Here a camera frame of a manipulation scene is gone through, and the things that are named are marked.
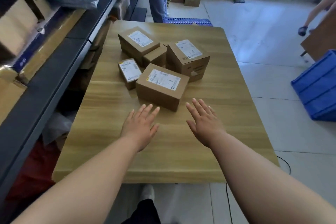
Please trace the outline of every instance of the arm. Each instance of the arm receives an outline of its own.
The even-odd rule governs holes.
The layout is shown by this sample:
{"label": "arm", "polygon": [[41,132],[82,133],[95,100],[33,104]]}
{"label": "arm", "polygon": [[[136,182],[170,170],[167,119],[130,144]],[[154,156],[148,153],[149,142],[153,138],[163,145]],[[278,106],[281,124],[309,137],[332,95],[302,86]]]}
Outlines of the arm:
{"label": "arm", "polygon": [[120,139],[55,184],[13,223],[103,223],[134,156],[159,127],[151,127],[159,112],[157,107],[149,114],[152,107],[143,105],[138,112],[131,111]]}
{"label": "arm", "polygon": [[336,209],[318,194],[226,133],[204,101],[186,104],[196,138],[215,155],[226,181],[250,223],[334,223]]}

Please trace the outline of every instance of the blue plastic crate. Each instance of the blue plastic crate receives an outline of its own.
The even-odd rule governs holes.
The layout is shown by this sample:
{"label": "blue plastic crate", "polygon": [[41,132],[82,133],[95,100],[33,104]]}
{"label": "blue plastic crate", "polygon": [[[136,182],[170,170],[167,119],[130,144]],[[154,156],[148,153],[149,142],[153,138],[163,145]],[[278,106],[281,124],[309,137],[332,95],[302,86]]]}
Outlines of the blue plastic crate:
{"label": "blue plastic crate", "polygon": [[196,23],[199,26],[211,26],[212,24],[208,19],[188,19],[188,18],[163,18],[163,23],[171,23],[171,24],[189,24]]}
{"label": "blue plastic crate", "polygon": [[336,121],[336,50],[291,82],[313,120]]}

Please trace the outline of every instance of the wood grain tabletop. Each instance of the wood grain tabletop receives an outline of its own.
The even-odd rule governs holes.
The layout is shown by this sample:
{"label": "wood grain tabletop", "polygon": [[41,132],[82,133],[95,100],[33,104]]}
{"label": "wood grain tabletop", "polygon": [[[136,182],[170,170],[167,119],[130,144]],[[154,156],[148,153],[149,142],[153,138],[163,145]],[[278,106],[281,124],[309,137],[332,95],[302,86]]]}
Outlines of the wood grain tabletop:
{"label": "wood grain tabletop", "polygon": [[216,110],[228,133],[279,165],[222,28],[116,21],[107,34],[103,52],[55,167],[53,179],[56,182],[117,140],[124,119],[132,109],[149,104],[137,98],[135,89],[126,89],[117,65],[127,58],[121,52],[117,34],[135,26],[155,36],[161,44],[184,39],[194,41],[211,58],[203,79],[188,84],[178,111],[161,108],[156,118],[160,128],[148,147],[135,157],[125,183],[225,182],[212,152],[198,142],[186,123],[191,115],[185,103],[191,103],[193,97],[202,98]]}

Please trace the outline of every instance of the white sneaker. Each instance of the white sneaker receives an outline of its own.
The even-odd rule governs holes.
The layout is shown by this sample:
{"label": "white sneaker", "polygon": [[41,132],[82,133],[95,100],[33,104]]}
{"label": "white sneaker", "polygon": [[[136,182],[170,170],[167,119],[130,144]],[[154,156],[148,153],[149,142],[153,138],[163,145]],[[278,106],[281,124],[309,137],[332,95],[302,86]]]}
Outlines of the white sneaker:
{"label": "white sneaker", "polygon": [[151,199],[154,202],[155,192],[154,188],[151,184],[146,184],[144,188],[142,189],[140,201],[145,199]]}

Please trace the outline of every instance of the shoe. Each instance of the shoe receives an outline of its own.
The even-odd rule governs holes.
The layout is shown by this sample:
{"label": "shoe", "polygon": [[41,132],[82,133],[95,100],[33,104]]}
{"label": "shoe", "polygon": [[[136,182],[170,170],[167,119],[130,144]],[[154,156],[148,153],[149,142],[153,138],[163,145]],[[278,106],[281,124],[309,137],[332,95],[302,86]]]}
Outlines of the shoe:
{"label": "shoe", "polygon": [[305,36],[306,33],[307,33],[307,29],[308,29],[307,26],[303,26],[303,27],[299,28],[299,30],[298,30],[297,33],[298,33],[300,36]]}
{"label": "shoe", "polygon": [[154,202],[154,198],[155,198],[155,192],[153,186],[151,184],[146,184],[142,189],[140,201],[145,199],[151,199]]}

